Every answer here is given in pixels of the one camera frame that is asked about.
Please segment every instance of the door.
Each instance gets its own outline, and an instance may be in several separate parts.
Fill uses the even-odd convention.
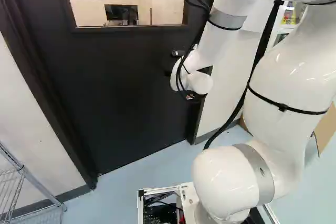
[[[82,27],[70,0],[15,2],[98,173],[193,135],[201,105],[187,104],[173,92],[167,72],[176,61],[172,50],[185,50],[202,25],[201,10],[184,6],[182,25]],[[160,8],[169,8],[163,4]],[[132,24],[138,22],[141,6],[123,8],[133,12]],[[156,19],[154,8],[149,19]]]

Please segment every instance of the cable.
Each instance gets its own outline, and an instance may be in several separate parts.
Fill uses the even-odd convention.
[[[304,3],[306,5],[314,5],[314,6],[318,6],[318,5],[330,5],[336,3],[336,0],[331,0],[329,2],[325,2],[325,3]]]
[[[237,106],[233,110],[229,119],[225,122],[225,124],[222,127],[220,127],[218,129],[218,131],[212,137],[209,138],[209,140],[205,143],[203,150],[208,149],[210,147],[211,143],[213,142],[213,140],[215,140],[223,131],[225,131],[229,127],[229,125],[233,122],[233,120],[236,118],[236,116],[240,112],[241,108],[243,107],[245,95],[246,95],[246,92],[247,92],[247,87],[248,87],[248,85],[251,81],[253,72],[254,72],[257,64],[260,62],[261,58],[265,54],[270,35],[272,33],[272,29],[273,29],[276,17],[278,15],[279,7],[280,7],[280,5],[283,5],[283,4],[284,4],[283,1],[280,1],[280,0],[275,0],[274,1],[274,6],[272,8],[271,13],[269,14],[265,29],[262,32],[262,36],[261,36],[261,39],[260,39],[260,42],[259,42],[259,46],[258,46],[258,49],[257,49],[257,52],[256,52],[256,56],[254,58],[254,62],[253,62],[253,65],[252,65],[251,73],[250,73],[250,76],[248,78],[246,88],[243,92],[243,95],[241,96]]]
[[[182,208],[179,208],[179,207],[177,207],[177,206],[172,206],[171,204],[168,204],[168,203],[166,203],[166,202],[162,202],[162,201],[156,201],[156,202],[153,202],[153,203],[151,203],[151,205],[152,205],[152,204],[155,204],[155,203],[161,203],[161,204],[163,204],[163,205],[170,206],[170,207],[172,207],[172,208],[175,208],[175,209],[180,210],[180,211],[183,212],[183,209],[182,209]]]
[[[208,16],[210,14],[210,7],[204,1],[197,0],[200,4],[192,3],[190,0],[185,0],[185,1],[191,6],[202,9],[206,14],[206,19],[205,20],[208,20]],[[181,94],[182,98],[184,100],[188,101],[188,102],[200,102],[201,99],[205,97],[204,95],[197,95],[196,97],[195,96],[193,97],[193,100],[188,100],[186,98],[188,96],[188,94],[187,94],[187,91],[185,90],[185,87],[183,86],[182,79],[181,79],[181,69],[182,69],[182,67],[186,70],[187,73],[190,73],[187,70],[187,68],[184,66],[184,62],[187,59],[187,57],[189,56],[190,52],[193,50],[195,44],[198,44],[198,42],[200,41],[205,24],[206,24],[206,21],[205,21],[204,25],[200,27],[196,37],[194,38],[192,44],[188,48],[188,51],[186,52],[184,57],[181,59],[179,65],[177,67],[177,71],[176,71],[176,86],[177,86],[178,92]]]

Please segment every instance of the floor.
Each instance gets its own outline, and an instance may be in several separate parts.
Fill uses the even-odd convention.
[[[239,126],[219,136],[213,147],[249,140]],[[204,144],[180,142],[99,178],[97,189],[67,202],[63,224],[136,224],[137,191],[192,181],[191,167]]]
[[[251,136],[239,126],[220,135],[212,147],[243,143]],[[64,224],[137,224],[137,191],[190,182],[193,159],[204,143],[190,146],[183,141],[99,178],[98,186],[67,202]],[[321,158],[313,158],[306,167],[300,187],[270,205],[282,224],[334,223],[336,198],[336,134]],[[271,222],[259,208],[265,223]]]

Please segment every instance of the white robotic arm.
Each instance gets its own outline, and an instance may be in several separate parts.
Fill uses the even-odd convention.
[[[235,28],[243,25],[254,2],[215,0],[200,45],[185,61],[191,74],[225,57],[224,48],[235,39]],[[298,28],[262,58],[243,111],[253,140],[205,150],[194,161],[194,186],[202,204],[195,214],[198,224],[241,223],[250,208],[297,186],[309,136],[336,94],[335,31],[336,4],[310,6]],[[171,81],[175,90],[176,69]],[[211,89],[209,77],[188,78],[191,74],[181,73],[185,87],[204,93]],[[210,219],[202,218],[204,210]]]

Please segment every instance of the wire shelf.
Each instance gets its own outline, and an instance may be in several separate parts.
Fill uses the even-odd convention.
[[[13,218],[11,224],[61,224],[63,213],[62,207],[53,205]]]
[[[15,169],[0,172],[1,224],[10,223],[24,179],[24,173],[19,174]]]

